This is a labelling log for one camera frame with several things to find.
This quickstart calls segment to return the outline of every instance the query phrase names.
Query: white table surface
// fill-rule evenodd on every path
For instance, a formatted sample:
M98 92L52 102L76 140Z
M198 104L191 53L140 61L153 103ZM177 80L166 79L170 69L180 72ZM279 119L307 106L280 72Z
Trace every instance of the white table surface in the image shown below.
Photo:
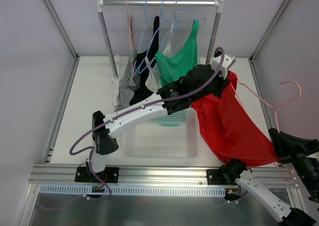
M121 75L124 73L127 61L128 57L120 57ZM238 58L231 70L238 75L242 82L257 91L248 59ZM92 113L98 110L101 110L104 114L114 112L111 78L112 70L107 56L82 56L80 58L51 157L50 162L52 164L81 164L88 158L89 151L71 156L69 150L80 136L91 129ZM238 85L237 94L252 121L269 137L259 99L242 85ZM124 158L121 150L121 138L119 137L117 140L119 149L106 156L108 165L186 167L219 167L222 165L222 162L217 159L202 137L199 159L181 162ZM92 137L88 136L77 145L75 150L92 146L92 144Z

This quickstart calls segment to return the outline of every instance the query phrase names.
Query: blue hanger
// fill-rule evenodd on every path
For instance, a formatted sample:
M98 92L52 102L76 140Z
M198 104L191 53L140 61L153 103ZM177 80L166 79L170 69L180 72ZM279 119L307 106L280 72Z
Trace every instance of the blue hanger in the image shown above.
M144 26L144 29L143 29L143 31L142 31L142 36L141 36L141 40L140 40L140 44L139 44L138 53L140 52L141 43L142 43L144 31L145 31L145 29L146 29L146 27L147 27L147 23L149 23L152 18L156 18L156 16L151 16L151 17L148 18L148 14L147 14L147 12L146 12L146 4L148 3L148 1L149 1L149 0L146 0L146 2L145 2L145 4L144 4L145 26Z
M155 33L154 33L154 35L153 35L153 37L152 37L152 40L151 40L150 43L149 43L148 50L147 50L147 52L146 52L146 57L147 57L148 54L149 54L149 50L150 50L150 47L151 47L151 45L152 45L152 42L153 42L153 40L154 40L154 38L155 38L155 36L156 36L156 33L160 30L161 26L162 26L164 23L166 23L166 22L171 22L171 23L173 23L172 21L169 21L169 20L163 21L162 5L163 5L164 1L166 1L166 0L163 0L163 1L161 2L161 4L160 4L160 25L159 25L159 28L155 31ZM150 61L150 64L152 64L154 60L155 60L155 57ZM141 65L143 64L144 61L145 61L145 59L143 59L142 62L139 64L139 66L137 67L137 70L134 72L134 74L136 74L137 71L139 71L139 73L141 74L141 73L147 68L147 66L145 66L142 70L140 70Z
M181 0L177 0L176 2L175 2L175 4L174 4L174 6L173 6L173 13L174 13L174 19L175 19L175 23L177 24L176 26L178 26L182 21L184 21L184 20L189 20L189 21L195 21L195 20L197 20L197 19L182 19L182 20L178 20L177 19L177 17L176 17L176 13L175 13L175 5L176 5L176 3L178 3L179 1L181 1ZM202 17L202 18L200 18L200 19L198 19L198 20L202 20L202 19L204 19L204 23L203 23L203 25L206 23L206 18L205 17ZM186 38L184 41L182 41L182 43L181 44L179 44L177 47L175 47L172 51L171 51L171 53L173 52L173 51L175 51L180 45L182 45L185 41L187 41L187 39L188 38Z

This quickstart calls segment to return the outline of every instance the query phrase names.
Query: white wall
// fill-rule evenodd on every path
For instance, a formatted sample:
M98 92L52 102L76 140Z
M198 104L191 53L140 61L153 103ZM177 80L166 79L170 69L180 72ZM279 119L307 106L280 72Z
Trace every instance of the white wall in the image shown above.
M319 139L318 10L318 0L293 0L256 59L268 102L277 105L298 93L294 85L280 86L280 82L300 84L300 99L278 111L279 126L281 131L309 139ZM318 207L309 204L319 220Z
M93 0L51 0L68 35L79 54L106 54L103 35ZM282 0L226 0L220 20L216 45L223 46L236 56L251 56ZM172 7L163 7L164 19L173 19ZM145 26L144 7L131 7L135 17L135 41L139 43ZM149 15L159 14L159 7L150 7ZM104 7L106 25L115 54L129 54L129 37L124 6ZM198 52L206 56L215 9L213 7L176 7L179 19L206 17L206 24L198 33ZM185 23L173 37L177 46L189 35L191 22ZM161 37L169 23L160 30ZM152 24L143 37L144 51L151 37Z
M72 61L42 0L0 0L1 226L44 153Z

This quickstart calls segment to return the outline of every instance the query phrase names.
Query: black mounting bracket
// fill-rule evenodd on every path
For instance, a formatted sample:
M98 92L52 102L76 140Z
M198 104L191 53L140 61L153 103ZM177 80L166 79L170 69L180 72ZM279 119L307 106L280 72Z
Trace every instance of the black mounting bracket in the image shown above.
M117 167L105 167L104 171L96 173L96 175L105 183L116 184L119 179L119 171L120 169ZM77 168L74 181L78 183L99 183L90 172L88 163L86 163L86 166Z
M229 182L227 182L226 179L224 179L222 177L217 177L219 172L220 172L220 169L206 170L206 178L207 178L208 185L237 185L235 183L230 184Z

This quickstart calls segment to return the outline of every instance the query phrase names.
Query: metal pole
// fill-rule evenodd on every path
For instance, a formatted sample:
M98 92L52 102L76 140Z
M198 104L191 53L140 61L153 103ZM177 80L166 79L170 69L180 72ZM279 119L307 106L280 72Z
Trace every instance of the metal pole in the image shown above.
M64 27L62 25L62 22L61 22L59 16L57 15L57 13L56 13L51 1L50 0L43 0L43 3L45 4L47 10L49 11L49 13L50 13L50 15L51 15L51 17L52 17L57 29L61 33L62 38L64 39L67 47L69 48L73 58L75 60L77 60L77 53L76 53L76 51L74 49L74 46L72 45L72 42L71 42L68 34L66 33L66 31L65 31L65 29L64 29Z
M276 14L274 15L273 19L271 20L269 26L267 27L263 37L261 38L260 42L258 43L253 55L251 56L251 60L254 61L259 54L260 50L264 46L266 40L270 36L271 32L274 30L275 26L277 25L279 19L282 17L283 13L285 12L286 8L290 4L291 0L283 0L280 7L278 8Z
M112 48L111 48L111 43L110 43L110 39L109 39L109 35L108 35L108 31L106 29L106 25L105 25L105 20L104 20L104 15L103 15L103 11L102 11L102 7L100 6L99 2L101 0L94 0L95 1L95 6L96 9L98 11L98 15L99 15L99 20L100 20L100 24L101 24L101 28L102 28L102 32L103 32L103 37L104 37L104 42L106 45L106 49L108 51L108 56L110 59L110 63L111 63L111 68L113 71L113 82L116 81L120 81L121 78L118 75L118 71L116 69L116 65L115 65L115 60L114 60L114 56L113 56L113 52L112 52Z
M211 36L210 36L210 42L209 42L209 47L208 47L205 65L210 64L211 55L212 55L212 52L214 50L220 15L221 15L221 13L217 13L217 12L215 14L214 26L213 26L213 31L211 32Z
M218 24L219 24L219 20L220 20L220 15L221 15L221 12L223 11L225 1L226 0L216 0L215 1L216 2L216 4L215 4L216 14L215 14L213 30L212 30L211 36L210 36L210 42L209 42L209 46L208 46L205 65L210 64L211 55L212 55L212 52L214 50L214 44L215 44L215 40L216 40L216 34L217 34Z
M148 1L147 6L215 6L215 1ZM126 5L125 0L103 0L103 6L106 5ZM128 0L127 5L129 6L144 6L145 1L142 0Z
M103 12L98 12L98 15L99 15L99 20L100 20L100 24L101 24L101 28L102 28L102 32L103 32L104 42L106 45L106 49L108 50L108 56L110 59L111 68L113 71L113 76L118 77L118 71L116 70L115 60L114 60L114 56L113 56L113 52L112 52L112 48L111 48L111 43L110 43L108 31L106 29Z

